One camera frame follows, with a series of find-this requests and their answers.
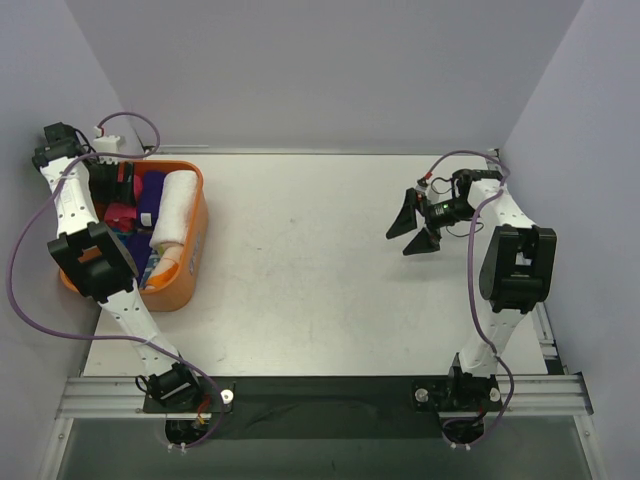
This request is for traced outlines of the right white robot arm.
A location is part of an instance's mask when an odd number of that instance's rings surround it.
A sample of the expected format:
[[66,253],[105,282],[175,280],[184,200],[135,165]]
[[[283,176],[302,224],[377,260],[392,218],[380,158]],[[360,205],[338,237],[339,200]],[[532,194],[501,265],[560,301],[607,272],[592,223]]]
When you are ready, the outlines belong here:
[[458,170],[450,184],[449,198],[440,199],[428,177],[418,180],[386,232],[389,239],[414,232],[403,250],[410,256],[439,251],[442,230],[469,225],[467,293],[474,331],[447,376],[417,385],[415,402],[438,413],[497,411],[502,355],[518,324],[549,295],[557,235],[520,209],[496,170]]

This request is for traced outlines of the pink towel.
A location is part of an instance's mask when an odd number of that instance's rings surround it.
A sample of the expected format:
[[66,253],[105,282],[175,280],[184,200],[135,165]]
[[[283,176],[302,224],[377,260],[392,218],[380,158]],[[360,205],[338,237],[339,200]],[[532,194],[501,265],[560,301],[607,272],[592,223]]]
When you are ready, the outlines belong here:
[[105,223],[116,233],[129,235],[135,229],[137,218],[137,201],[143,190],[143,182],[139,175],[133,180],[133,204],[112,202],[104,214]]

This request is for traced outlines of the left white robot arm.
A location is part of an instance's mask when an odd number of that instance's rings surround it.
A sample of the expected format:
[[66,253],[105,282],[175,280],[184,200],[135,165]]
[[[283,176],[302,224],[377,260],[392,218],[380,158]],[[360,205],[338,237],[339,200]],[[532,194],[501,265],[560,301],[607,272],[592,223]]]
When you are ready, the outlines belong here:
[[44,135],[32,163],[56,196],[57,237],[47,245],[49,254],[76,290],[129,337],[145,369],[137,387],[164,408],[195,409],[203,397],[197,376],[161,333],[139,292],[133,258],[96,210],[112,200],[135,204],[133,164],[88,158],[80,132],[62,122],[45,127]]

